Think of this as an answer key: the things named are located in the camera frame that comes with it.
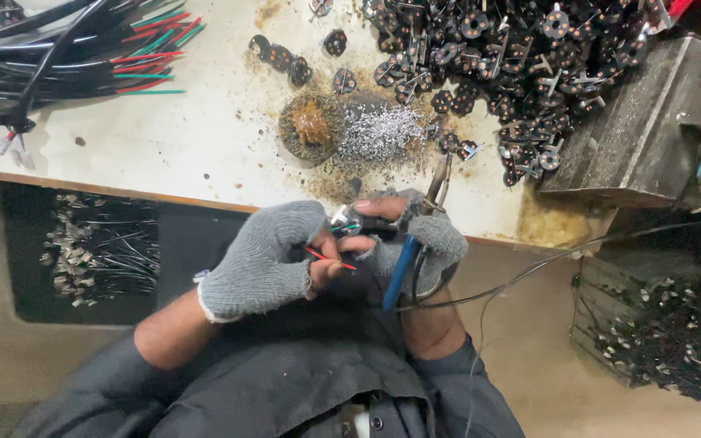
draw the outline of stripped wire end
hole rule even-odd
[[[305,251],[318,257],[319,260],[326,260],[326,256],[324,254],[319,253],[316,249],[310,248],[307,245],[305,245]],[[350,269],[351,271],[356,270],[354,266],[351,266],[349,264],[343,264],[343,267],[345,267],[346,269]]]

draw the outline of metal shavings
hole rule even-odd
[[[347,135],[340,144],[340,154],[368,161],[404,156],[405,145],[425,139],[421,115],[401,106],[361,114],[346,110],[346,125]]]

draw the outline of red wire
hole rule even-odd
[[[155,35],[158,32],[158,29],[150,30],[148,32],[145,32],[143,34],[137,34],[134,36],[130,36],[126,38],[125,40],[121,40],[122,43],[128,43],[129,41],[136,41],[136,40],[141,40],[142,38],[147,38],[152,35]]]
[[[194,28],[194,26],[196,26],[197,24],[200,23],[200,21],[202,21],[202,16],[201,16],[201,15],[198,16],[198,17],[194,20],[194,22],[191,23],[188,27],[186,27],[185,29],[183,29],[183,31],[180,32],[180,34],[178,34],[176,37],[172,38],[172,42],[173,42],[173,43],[178,42],[179,39],[181,39],[181,38],[184,37],[186,34],[188,34],[189,31],[190,31],[191,29]]]
[[[113,69],[113,73],[136,72],[137,70],[147,69],[148,67],[152,67],[154,65],[166,65],[170,62],[172,62],[172,57],[167,56],[166,58],[159,59],[158,61],[148,62],[147,64],[142,65],[134,65],[133,67],[125,67],[124,65],[121,65],[120,67],[115,67]]]
[[[142,90],[147,90],[148,88],[153,88],[154,86],[158,84],[163,84],[167,82],[169,79],[159,79],[157,81],[153,81],[150,84],[145,84],[145,85],[140,85],[140,86],[132,86],[130,88],[122,88],[121,90],[116,90],[115,93],[126,93],[128,91],[142,91]]]
[[[162,56],[177,56],[177,55],[183,55],[183,52],[154,53],[152,55],[132,56],[131,58],[111,59],[110,63],[111,64],[122,64],[124,62],[138,61],[140,59],[151,59],[151,58],[160,58]]]
[[[309,246],[305,245],[305,249],[307,250],[308,253],[313,254],[314,256],[318,257],[319,259],[326,260],[326,257],[323,254],[319,253],[318,251],[315,251],[313,248],[310,248]],[[345,266],[346,268],[353,270],[353,271],[356,270],[356,268],[351,266],[351,265],[343,264],[343,266]]]
[[[183,13],[180,15],[175,15],[173,17],[170,17],[167,19],[162,19],[161,21],[157,21],[156,23],[146,24],[144,26],[137,27],[136,29],[134,29],[134,31],[139,33],[139,32],[142,32],[143,30],[152,29],[153,27],[159,27],[159,26],[164,25],[164,24],[174,23],[174,22],[180,21],[184,18],[189,18],[190,16],[191,16],[191,13]]]
[[[692,3],[694,3],[694,0],[673,0],[670,5],[670,10],[667,13],[669,13],[672,18],[677,18],[681,16]]]

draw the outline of wire bundle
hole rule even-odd
[[[27,114],[56,101],[132,94],[174,94],[151,90],[174,79],[170,64],[204,25],[180,4],[160,15],[130,23],[169,0],[71,0],[0,27],[0,124],[28,133]],[[38,33],[41,27],[81,11],[71,24]]]
[[[701,276],[619,294],[642,316],[616,317],[609,331],[595,327],[597,350],[632,386],[657,383],[701,401]]]
[[[151,294],[161,270],[156,204],[93,193],[56,195],[41,262],[73,305]]]

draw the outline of finger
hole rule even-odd
[[[346,251],[367,252],[375,247],[375,241],[363,235],[345,236],[337,241],[337,249],[341,253]]]
[[[380,216],[396,221],[404,213],[407,201],[407,198],[399,196],[380,196],[370,200],[358,200],[355,207],[359,213],[366,216]]]
[[[326,259],[318,260],[310,264],[310,278],[312,288],[320,289],[329,283],[329,280],[340,275],[343,271],[343,264],[339,260]]]
[[[340,252],[337,251],[337,240],[329,233],[326,227],[321,228],[321,231],[318,232],[316,238],[310,242],[310,245],[312,245],[313,248],[319,249],[321,254],[328,259],[340,259]]]

